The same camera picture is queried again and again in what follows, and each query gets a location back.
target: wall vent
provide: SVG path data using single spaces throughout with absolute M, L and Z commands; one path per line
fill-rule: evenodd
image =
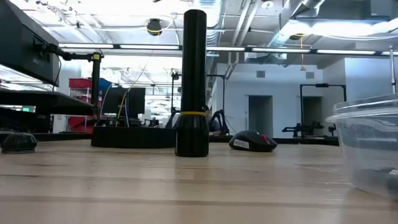
M 266 71 L 257 71 L 257 78 L 265 78 Z
M 306 79 L 314 79 L 315 78 L 315 72 L 306 72 L 305 73 L 305 78 Z

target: doorway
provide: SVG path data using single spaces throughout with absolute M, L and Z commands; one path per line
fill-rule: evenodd
M 272 137 L 272 96 L 249 96 L 249 130 Z
M 311 125 L 314 121 L 322 124 L 322 97 L 304 96 L 303 97 L 303 117 L 304 125 Z M 315 129 L 314 135 L 322 136 L 322 129 Z

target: computer monitor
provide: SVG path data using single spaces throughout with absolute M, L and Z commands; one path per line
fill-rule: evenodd
M 103 113 L 118 114 L 124 94 L 128 88 L 116 87 L 110 88 L 103 105 Z M 138 114 L 145 113 L 145 88 L 131 88 L 125 101 L 127 101 L 127 113 L 129 118 L 137 118 Z

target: ceiling light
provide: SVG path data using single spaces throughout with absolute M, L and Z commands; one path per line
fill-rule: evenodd
M 122 49 L 131 50 L 180 50 L 178 45 L 120 45 Z
M 263 53 L 310 53 L 309 49 L 269 49 L 269 48 L 252 48 L 252 52 L 263 52 Z
M 372 50 L 318 50 L 318 54 L 342 54 L 342 55 L 373 55 Z
M 112 44 L 59 44 L 61 48 L 75 48 L 75 49 L 112 49 Z
M 264 1 L 261 5 L 263 9 L 270 9 L 274 7 L 274 2 L 273 1 Z
M 207 51 L 229 51 L 229 52 L 236 52 L 236 51 L 244 51 L 244 47 L 214 47 L 209 46 L 206 48 Z
M 390 56 L 390 52 L 383 52 L 381 55 Z

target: wooden tabletop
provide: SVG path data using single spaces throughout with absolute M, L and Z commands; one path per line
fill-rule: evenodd
M 219 143 L 206 158 L 183 158 L 60 141 L 0 155 L 0 222 L 397 224 L 398 203 L 350 185 L 338 147 Z

